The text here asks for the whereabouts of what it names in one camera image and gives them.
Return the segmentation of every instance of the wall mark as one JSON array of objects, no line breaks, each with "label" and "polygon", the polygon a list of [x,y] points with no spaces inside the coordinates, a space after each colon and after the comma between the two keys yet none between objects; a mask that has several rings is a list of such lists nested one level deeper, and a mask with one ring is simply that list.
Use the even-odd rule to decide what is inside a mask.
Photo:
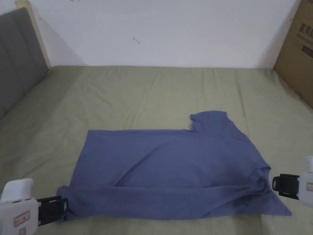
[{"label": "wall mark", "polygon": [[140,42],[136,38],[133,37],[133,40],[135,40],[138,43],[138,45],[140,45]]}]

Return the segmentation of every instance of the t-shirt sleeve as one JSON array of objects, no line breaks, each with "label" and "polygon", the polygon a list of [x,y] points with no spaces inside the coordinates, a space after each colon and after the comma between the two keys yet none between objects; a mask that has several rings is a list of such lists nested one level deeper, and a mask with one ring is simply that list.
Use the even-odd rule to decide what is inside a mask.
[{"label": "t-shirt sleeve", "polygon": [[222,111],[207,111],[190,115],[193,130],[212,137],[248,139]]}]

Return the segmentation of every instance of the cardboard box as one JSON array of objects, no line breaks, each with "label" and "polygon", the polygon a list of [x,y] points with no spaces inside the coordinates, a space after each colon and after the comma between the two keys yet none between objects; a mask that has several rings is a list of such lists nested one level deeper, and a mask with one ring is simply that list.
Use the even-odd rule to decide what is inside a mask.
[{"label": "cardboard box", "polygon": [[274,70],[313,108],[313,0],[302,0]]}]

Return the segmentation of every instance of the mattress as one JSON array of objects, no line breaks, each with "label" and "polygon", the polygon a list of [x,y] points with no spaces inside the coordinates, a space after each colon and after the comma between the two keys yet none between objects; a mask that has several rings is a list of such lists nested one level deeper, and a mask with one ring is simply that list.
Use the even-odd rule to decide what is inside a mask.
[{"label": "mattress", "polygon": [[[252,140],[272,167],[270,181],[307,171],[313,110],[273,70],[58,66],[0,120],[0,186],[30,177],[34,197],[54,196],[69,185],[89,129],[188,129],[189,115],[207,110],[226,111]],[[293,216],[94,217],[37,234],[311,234],[313,210],[280,199]]]}]

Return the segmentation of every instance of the gray headboard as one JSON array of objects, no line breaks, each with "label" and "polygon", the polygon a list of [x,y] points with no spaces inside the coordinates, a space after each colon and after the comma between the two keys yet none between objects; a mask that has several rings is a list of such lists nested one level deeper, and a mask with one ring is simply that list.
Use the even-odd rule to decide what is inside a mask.
[{"label": "gray headboard", "polygon": [[26,8],[0,16],[0,119],[48,73]]}]

